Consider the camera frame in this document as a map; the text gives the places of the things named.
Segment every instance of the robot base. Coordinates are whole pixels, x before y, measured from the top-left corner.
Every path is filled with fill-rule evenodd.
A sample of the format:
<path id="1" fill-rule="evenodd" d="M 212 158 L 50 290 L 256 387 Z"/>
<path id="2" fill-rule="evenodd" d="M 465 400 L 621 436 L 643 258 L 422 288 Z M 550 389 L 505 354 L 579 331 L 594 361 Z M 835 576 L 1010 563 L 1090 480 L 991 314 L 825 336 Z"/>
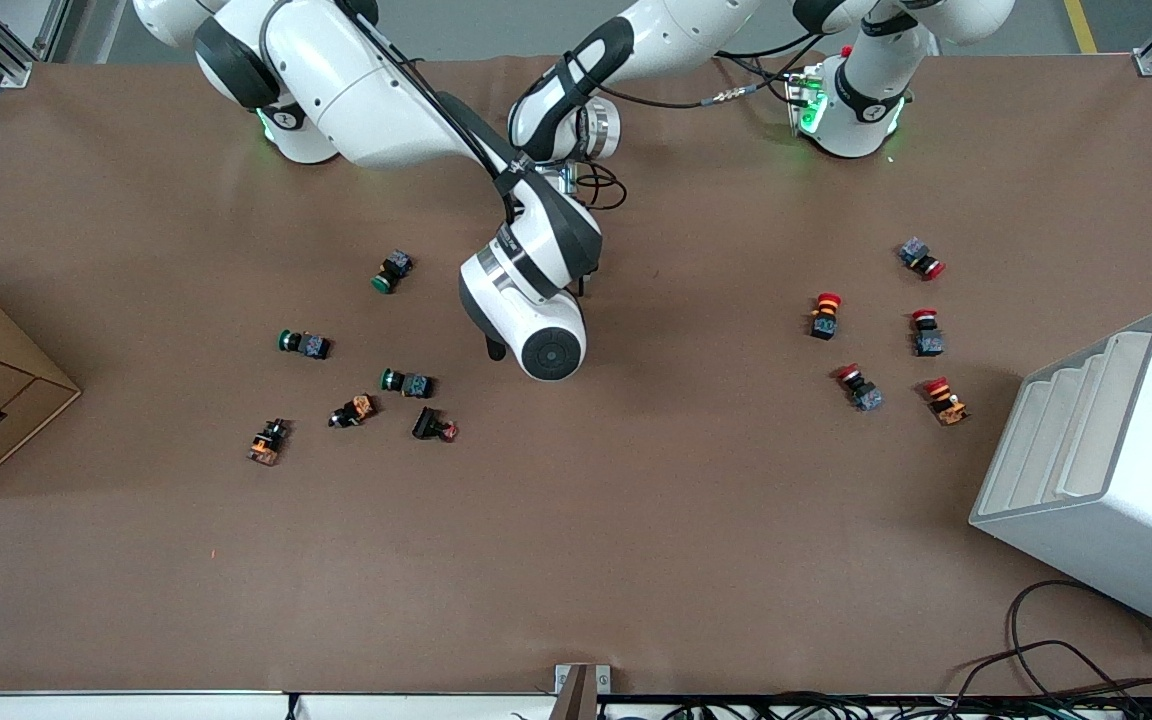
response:
<path id="1" fill-rule="evenodd" d="M 824 63 L 810 65 L 795 77 L 797 85 L 790 88 L 790 97 L 806 101 L 808 106 L 796 108 L 790 105 L 790 124 L 829 156 L 864 158 L 896 131 L 897 118 L 905 107 L 905 100 L 902 99 L 878 122 L 861 122 L 854 111 L 838 99 L 833 78 L 841 63 L 842 56 L 835 55 Z"/>

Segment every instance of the floor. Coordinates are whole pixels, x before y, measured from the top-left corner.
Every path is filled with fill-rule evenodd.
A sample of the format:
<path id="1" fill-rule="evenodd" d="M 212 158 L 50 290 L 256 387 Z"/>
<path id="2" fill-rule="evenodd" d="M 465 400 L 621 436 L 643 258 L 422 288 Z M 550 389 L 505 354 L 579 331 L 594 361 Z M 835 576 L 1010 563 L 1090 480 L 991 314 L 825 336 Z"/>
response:
<path id="1" fill-rule="evenodd" d="M 1100 51 L 1127 51 L 1152 33 L 1152 0 L 1082 0 Z M 619 13 L 628 0 L 404 0 L 381 3 L 381 28 L 412 56 L 475 60 L 494 55 L 548 55 L 567 50 L 590 28 Z M 1078 0 L 1016 0 L 995 36 L 972 47 L 942 46 L 947 55 L 1044 55 L 1078 53 L 1069 5 Z M 191 63 L 192 53 L 166 47 L 141 26 L 128 0 L 88 0 L 74 14 L 65 55 L 77 63 Z M 790 3 L 772 0 L 732 40 L 732 50 L 759 50 L 799 35 Z M 838 50 L 855 31 L 827 38 Z"/>

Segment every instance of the metal bracket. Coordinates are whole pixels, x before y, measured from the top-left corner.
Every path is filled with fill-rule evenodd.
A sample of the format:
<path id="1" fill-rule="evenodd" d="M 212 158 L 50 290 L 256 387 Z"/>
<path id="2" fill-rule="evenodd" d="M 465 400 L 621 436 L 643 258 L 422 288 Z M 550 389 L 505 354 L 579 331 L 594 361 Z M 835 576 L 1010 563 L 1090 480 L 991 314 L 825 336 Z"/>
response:
<path id="1" fill-rule="evenodd" d="M 1144 59 L 1144 55 L 1140 53 L 1142 51 L 1139 47 L 1132 48 L 1132 61 L 1137 65 L 1137 73 L 1140 77 L 1152 77 L 1152 63 L 1151 61 Z"/>
<path id="2" fill-rule="evenodd" d="M 33 63 L 24 65 L 24 73 L 20 74 L 17 77 L 3 76 L 3 82 L 0 82 L 0 88 L 3 90 L 22 90 L 23 86 L 29 85 L 29 74 L 33 73 Z"/>
<path id="3" fill-rule="evenodd" d="M 598 694 L 612 694 L 612 666 L 611 665 L 584 665 L 584 664 L 564 664 L 554 665 L 554 692 L 561 694 L 563 691 L 563 684 L 567 683 L 567 676 L 571 674 L 573 667 L 589 667 L 589 669 L 594 672 L 594 689 Z"/>
<path id="4" fill-rule="evenodd" d="M 576 197 L 576 176 L 578 173 L 575 161 L 539 162 L 535 168 L 536 172 L 540 173 L 540 177 L 544 177 L 545 181 L 550 182 L 550 185 L 553 185 L 554 190 L 568 197 Z"/>
<path id="5" fill-rule="evenodd" d="M 612 692 L 612 666 L 556 665 L 554 689 L 558 700 L 550 720 L 598 720 L 598 694 Z"/>

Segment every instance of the cable connector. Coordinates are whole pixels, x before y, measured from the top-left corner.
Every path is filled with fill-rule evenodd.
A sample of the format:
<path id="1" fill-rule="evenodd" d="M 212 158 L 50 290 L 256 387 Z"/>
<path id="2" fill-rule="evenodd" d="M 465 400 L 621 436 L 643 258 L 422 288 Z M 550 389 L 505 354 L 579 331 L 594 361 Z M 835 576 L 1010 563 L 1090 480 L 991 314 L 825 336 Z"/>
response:
<path id="1" fill-rule="evenodd" d="M 722 105 L 723 103 L 730 103 L 732 100 L 740 100 L 741 97 L 751 94 L 751 92 L 758 91 L 757 85 L 745 85 L 744 88 L 732 88 L 732 90 L 725 90 L 714 94 L 713 97 L 707 97 L 707 99 L 700 100 L 702 108 L 708 108 L 710 105 Z"/>
<path id="2" fill-rule="evenodd" d="M 819 77 L 804 73 L 793 73 L 785 82 L 795 88 L 808 88 L 808 90 L 820 90 L 824 86 Z"/>

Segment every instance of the electrical wire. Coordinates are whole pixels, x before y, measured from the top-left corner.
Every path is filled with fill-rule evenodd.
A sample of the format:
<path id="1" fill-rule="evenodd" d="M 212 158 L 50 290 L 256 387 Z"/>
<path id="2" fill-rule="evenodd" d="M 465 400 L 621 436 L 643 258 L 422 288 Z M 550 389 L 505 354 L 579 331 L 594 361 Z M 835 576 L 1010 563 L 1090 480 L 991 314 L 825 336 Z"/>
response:
<path id="1" fill-rule="evenodd" d="M 767 85 L 767 91 L 771 92 L 781 103 L 785 103 L 786 105 L 796 105 L 799 106 L 799 108 L 805 108 L 806 101 L 795 100 L 790 96 L 782 94 L 780 90 L 776 90 L 776 81 L 780 79 L 787 82 L 788 78 L 783 77 L 779 78 L 774 76 L 774 74 L 771 70 L 763 67 L 763 62 L 758 58 L 755 58 L 752 63 L 750 63 L 749 60 L 741 60 L 740 58 L 723 58 L 723 60 L 730 60 L 732 63 L 738 65 L 738 67 L 742 70 L 745 70 L 745 73 L 755 74 L 755 76 L 758 76 L 764 79 L 771 79 L 772 83 Z"/>
<path id="2" fill-rule="evenodd" d="M 287 717 L 283 720 L 297 720 L 296 711 L 301 707 L 301 694 L 287 694 Z"/>
<path id="3" fill-rule="evenodd" d="M 601 162 L 594 162 L 594 160 L 577 160 L 577 162 L 588 165 L 590 169 L 590 173 L 579 174 L 573 181 L 576 183 L 576 187 L 585 187 L 593 190 L 593 195 L 590 196 L 589 202 L 582 202 L 582 205 L 585 205 L 585 210 L 616 210 L 621 205 L 626 205 L 626 200 L 630 197 L 630 190 L 628 190 L 626 183 L 621 182 L 621 179 L 616 177 L 616 173 L 609 170 Z M 599 192 L 607 187 L 617 188 L 621 191 L 621 197 L 611 205 L 599 205 Z"/>
<path id="4" fill-rule="evenodd" d="M 718 715 L 714 715 L 713 707 L 718 707 L 718 710 L 730 712 L 733 717 L 740 717 L 741 720 L 749 720 L 748 717 L 741 715 L 740 712 L 736 712 L 736 710 L 733 706 L 727 705 L 727 703 L 705 702 L 705 700 L 682 703 L 682 705 L 673 708 L 672 711 L 667 712 L 667 714 L 660 717 L 660 720 L 673 720 L 675 719 L 675 717 L 684 714 L 684 712 L 689 712 L 690 714 L 690 711 L 692 710 L 700 711 L 702 720 L 717 720 Z"/>
<path id="5" fill-rule="evenodd" d="M 1126 614 L 1128 614 L 1132 620 L 1137 621 L 1137 623 L 1142 626 L 1142 628 L 1149 630 L 1149 632 L 1152 634 L 1152 624 L 1149 623 L 1147 620 L 1139 614 L 1139 612 L 1130 609 L 1130 607 L 1123 605 L 1120 601 L 1114 600 L 1114 598 L 1108 597 L 1106 593 L 1097 591 L 1096 588 L 1091 588 L 1091 585 L 1089 584 L 1079 583 L 1077 579 L 1043 579 L 1043 582 L 1029 585 L 1029 588 L 1025 588 L 1023 589 L 1023 591 L 1016 593 L 1015 600 L 1011 600 L 1011 606 L 1009 607 L 1009 609 L 1007 609 L 1007 629 L 1009 629 L 1011 646 L 1015 649 L 1020 647 L 1020 606 L 1024 605 L 1025 598 L 1030 597 L 1030 594 L 1038 591 L 1038 589 L 1043 588 L 1074 588 L 1078 589 L 1078 591 L 1087 592 L 1096 597 L 1100 597 L 1102 598 L 1102 600 L 1106 600 L 1108 602 L 1112 602 L 1112 605 L 1117 606 L 1121 611 L 1126 612 Z M 1087 657 L 1083 655 L 1083 653 L 1076 650 L 1075 646 L 1071 646 L 1071 644 L 1069 643 L 1062 643 L 1062 642 L 1060 642 L 1060 644 L 1062 644 L 1062 646 L 1067 647 L 1076 655 L 1078 655 L 1079 659 L 1083 660 L 1083 662 L 1086 664 L 1089 667 L 1092 667 L 1092 669 L 1096 670 L 1096 674 L 1100 676 L 1101 680 L 1105 680 L 1106 684 L 1111 685 L 1115 692 L 1122 694 L 1126 698 L 1128 698 L 1129 702 L 1132 702 L 1134 705 L 1137 705 L 1137 707 L 1139 707 L 1138 703 L 1135 703 L 1134 697 L 1130 696 L 1130 694 L 1128 694 L 1124 688 L 1119 687 L 1119 684 L 1114 682 L 1114 680 L 1108 679 L 1108 675 L 1105 674 L 1105 670 L 1101 670 L 1100 667 L 1097 667 L 1094 662 L 1087 660 Z M 1043 691 L 1044 696 L 1051 696 L 1052 692 L 1047 691 L 1046 687 L 1043 687 L 1043 682 L 1039 682 L 1037 675 L 1033 672 L 1033 667 L 1030 667 L 1029 661 L 1025 660 L 1024 651 L 1018 651 L 1018 653 L 1016 653 L 1016 660 L 1020 661 L 1021 669 L 1025 672 L 1025 675 L 1028 675 L 1030 682 L 1033 682 L 1034 687 L 1037 687 L 1039 691 Z"/>
<path id="6" fill-rule="evenodd" d="M 1038 647 L 1047 647 L 1047 646 L 1060 646 L 1060 647 L 1066 647 L 1066 649 L 1071 650 L 1079 658 L 1079 660 L 1083 660 L 1083 662 L 1087 665 L 1087 667 L 1092 667 L 1092 670 L 1097 675 L 1102 675 L 1102 670 L 1100 669 L 1100 666 L 1097 666 L 1094 662 L 1092 662 L 1091 660 L 1089 660 L 1086 655 L 1083 655 L 1083 653 L 1079 652 L 1077 647 L 1071 646 L 1071 644 L 1066 643 L 1064 641 L 1058 641 L 1058 639 L 1038 641 L 1038 642 L 1024 644 L 1024 646 L 1011 647 L 1011 650 L 1006 650 L 1005 652 L 998 652 L 994 655 L 986 657 L 986 659 L 977 662 L 972 667 L 972 669 L 968 673 L 967 679 L 963 680 L 963 685 L 961 685 L 961 688 L 958 689 L 958 692 L 954 697 L 954 702 L 950 703 L 950 706 L 948 706 L 948 708 L 946 708 L 946 710 L 940 710 L 940 711 L 937 711 L 937 712 L 942 712 L 943 715 L 954 714 L 954 712 L 956 712 L 957 708 L 961 705 L 963 705 L 963 700 L 967 697 L 968 689 L 970 687 L 972 687 L 972 683 L 975 682 L 975 680 L 977 679 L 977 676 L 984 669 L 986 669 L 986 667 L 990 667 L 991 665 L 996 665 L 998 662 L 1002 662 L 1003 660 L 1009 660 L 1009 659 L 1011 659 L 1011 657 L 1021 657 L 1021 655 L 1023 655 L 1023 653 L 1025 653 L 1028 651 L 1037 650 Z M 1102 679 L 1105 679 L 1107 683 L 1111 683 L 1111 684 L 1114 683 L 1114 680 L 1108 679 L 1108 675 L 1102 675 Z M 1056 700 L 1056 698 L 1053 697 L 1051 692 L 1044 692 L 1043 694 L 1043 699 L 1044 700 L 1055 702 L 1058 705 L 1064 706 L 1064 703 L 1061 702 L 1061 700 Z"/>
<path id="7" fill-rule="evenodd" d="M 797 61 L 803 59 L 803 56 L 808 54 L 808 51 L 812 50 L 812 47 L 823 37 L 824 37 L 823 35 L 814 36 L 812 38 L 812 41 L 809 41 L 806 46 L 803 47 L 803 50 L 797 51 L 797 54 L 791 56 L 788 63 L 783 65 L 783 67 L 780 70 L 776 70 L 776 73 L 772 74 L 771 77 L 764 76 L 763 79 L 758 83 L 758 85 L 734 88 L 730 91 L 721 92 L 721 94 L 707 97 L 707 99 L 698 100 L 695 103 L 665 103 L 660 100 L 649 100 L 646 99 L 646 97 L 637 97 L 634 94 L 626 94 L 626 92 L 619 92 L 616 90 L 612 90 L 612 88 L 607 88 L 598 81 L 591 79 L 590 82 L 593 82 L 594 88 L 598 88 L 598 90 L 604 91 L 606 94 L 611 94 L 612 97 L 620 97 L 621 100 L 627 100 L 629 103 L 646 105 L 650 108 L 665 108 L 665 109 L 707 108 L 710 105 L 719 105 L 722 103 L 727 103 L 729 100 L 736 100 L 737 97 L 751 94 L 751 92 L 756 92 L 763 90 L 764 88 L 771 86 L 773 82 L 776 82 L 776 78 L 783 76 L 783 74 L 788 73 L 788 70 L 790 70 L 790 68 L 793 68 L 797 63 Z M 573 61 L 573 63 L 576 63 L 576 67 L 579 68 L 582 73 L 585 73 L 586 78 L 590 77 L 589 69 L 586 69 L 585 66 L 581 63 L 579 58 L 577 58 L 573 53 L 563 54 L 563 60 Z"/>
<path id="8" fill-rule="evenodd" d="M 260 61 L 265 63 L 265 68 L 270 69 L 270 73 L 274 71 L 274 63 L 270 61 L 270 45 L 265 41 L 265 33 L 270 31 L 270 21 L 274 18 L 274 13 L 283 8 L 283 5 L 290 3 L 291 0 L 275 0 L 273 5 L 270 6 L 268 10 L 265 10 L 265 18 L 260 22 L 260 35 L 256 36 L 256 50 L 260 51 Z"/>
<path id="9" fill-rule="evenodd" d="M 1048 644 L 1051 641 L 1034 643 L 1037 647 Z M 988 667 L 992 664 L 1001 662 L 1014 657 L 1014 651 L 1005 651 L 998 655 L 990 655 L 980 665 Z M 1152 682 L 1152 679 L 1120 680 L 1120 684 L 1130 685 L 1139 683 L 1140 680 Z M 1092 688 L 1083 688 L 1079 691 L 1055 692 L 1054 695 L 1064 700 L 1070 700 L 1076 694 L 1096 692 Z M 1123 714 L 1123 720 L 1152 720 L 1152 697 L 1135 698 L 1140 703 L 1139 710 L 1126 707 L 1121 698 L 1117 697 L 1089 697 L 1079 702 L 1078 707 L 1085 710 L 1109 710 L 1119 711 Z M 872 708 L 895 707 L 897 712 L 893 715 L 884 712 L 884 720 L 943 720 L 950 717 L 955 720 L 965 720 L 967 717 L 986 717 L 986 720 L 1073 720 L 1068 711 L 1044 705 L 1048 703 L 1040 694 L 1033 696 L 967 696 L 955 697 L 955 700 L 940 696 L 829 696 L 828 694 L 789 692 L 774 694 L 774 696 L 622 696 L 616 698 L 602 698 L 602 711 L 611 705 L 621 703 L 654 703 L 655 705 L 668 705 L 672 711 L 667 717 L 676 719 L 687 711 L 699 711 L 704 717 L 704 708 L 727 710 L 736 712 L 733 707 L 749 706 L 753 712 L 753 720 L 819 720 L 820 717 L 833 717 L 840 719 L 846 715 L 872 715 Z M 778 714 L 773 706 L 794 706 L 786 715 Z"/>
<path id="10" fill-rule="evenodd" d="M 483 142 L 479 141 L 479 137 L 475 136 L 470 129 L 462 126 L 455 118 L 452 116 L 447 108 L 445 108 L 444 103 L 438 99 L 438 96 L 435 96 L 434 86 L 430 85 L 429 79 L 425 79 L 424 74 L 420 74 L 420 69 L 416 68 L 416 63 L 419 59 L 412 60 L 411 58 L 408 58 L 408 55 L 404 55 L 403 51 L 399 50 L 396 45 L 392 44 L 392 41 L 381 41 L 381 38 L 376 36 L 376 32 L 372 32 L 371 24 L 366 22 L 366 18 L 363 18 L 362 16 L 359 16 L 359 18 L 362 22 L 355 23 L 355 26 L 357 26 L 364 36 L 366 36 L 367 41 L 371 41 L 371 44 L 376 46 L 376 50 L 379 50 L 380 53 L 385 55 L 385 59 L 389 60 L 389 63 L 393 65 L 394 69 L 397 69 L 397 73 L 402 74 L 402 76 L 407 78 L 407 82 L 411 83 L 412 88 L 416 88 L 416 91 L 419 92 L 422 99 L 429 103 L 431 108 L 438 113 L 439 118 L 441 118 L 444 122 L 447 123 L 447 126 L 450 127 L 457 135 L 457 137 L 465 143 L 473 158 L 479 161 L 479 165 L 483 165 L 483 169 L 488 173 L 493 181 L 500 177 L 500 172 L 495 168 L 492 156 L 490 156 L 488 151 L 486 151 L 483 146 Z M 516 210 L 513 207 L 513 202 L 510 202 L 507 196 L 502 196 L 500 197 L 500 205 L 503 206 L 506 222 L 511 223 L 516 217 Z"/>
<path id="11" fill-rule="evenodd" d="M 1152 679 L 1123 679 L 1123 680 L 1115 680 L 1115 685 L 1119 687 L 1119 688 L 1121 688 L 1121 689 L 1126 689 L 1126 691 L 1129 691 L 1129 689 L 1152 685 Z M 1082 691 L 1070 691 L 1070 692 L 1066 692 L 1066 694 L 1056 694 L 1056 697 L 1064 697 L 1064 698 L 1093 697 L 1097 694 L 1105 691 L 1105 689 L 1106 688 L 1102 687 L 1102 685 L 1093 685 L 1091 688 L 1084 688 L 1084 689 L 1082 689 Z"/>
<path id="12" fill-rule="evenodd" d="M 726 58 L 728 60 L 749 59 L 749 58 L 767 58 L 767 55 L 775 55 L 776 53 L 785 53 L 787 50 L 794 50 L 794 47 L 797 47 L 801 44 L 804 44 L 804 41 L 810 40 L 810 38 L 812 38 L 812 36 L 813 36 L 813 33 L 809 32 L 809 33 L 804 35 L 803 37 L 797 38 L 797 40 L 787 41 L 786 45 L 781 45 L 781 46 L 778 46 L 778 47 L 772 47 L 772 50 L 763 50 L 763 51 L 759 51 L 759 53 L 727 53 L 727 51 L 719 50 L 718 53 L 714 53 L 714 56 L 717 56 L 717 58 Z"/>

